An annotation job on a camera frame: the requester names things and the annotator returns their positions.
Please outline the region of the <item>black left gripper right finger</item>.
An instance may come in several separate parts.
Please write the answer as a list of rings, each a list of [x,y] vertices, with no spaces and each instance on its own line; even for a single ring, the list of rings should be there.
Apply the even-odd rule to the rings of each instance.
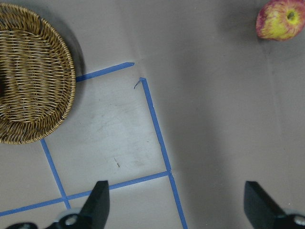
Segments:
[[[286,213],[256,181],[244,186],[244,212],[254,229],[303,229],[305,216]]]

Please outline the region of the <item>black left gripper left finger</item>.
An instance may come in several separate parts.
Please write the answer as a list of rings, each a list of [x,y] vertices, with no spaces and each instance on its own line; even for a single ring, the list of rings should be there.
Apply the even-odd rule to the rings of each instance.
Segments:
[[[16,214],[36,208],[62,202],[61,199],[49,200],[21,208],[7,210],[4,215]],[[82,208],[72,208],[63,211],[46,229],[104,229],[110,212],[109,183],[107,180],[98,181]],[[38,229],[30,221],[17,221],[5,229]]]

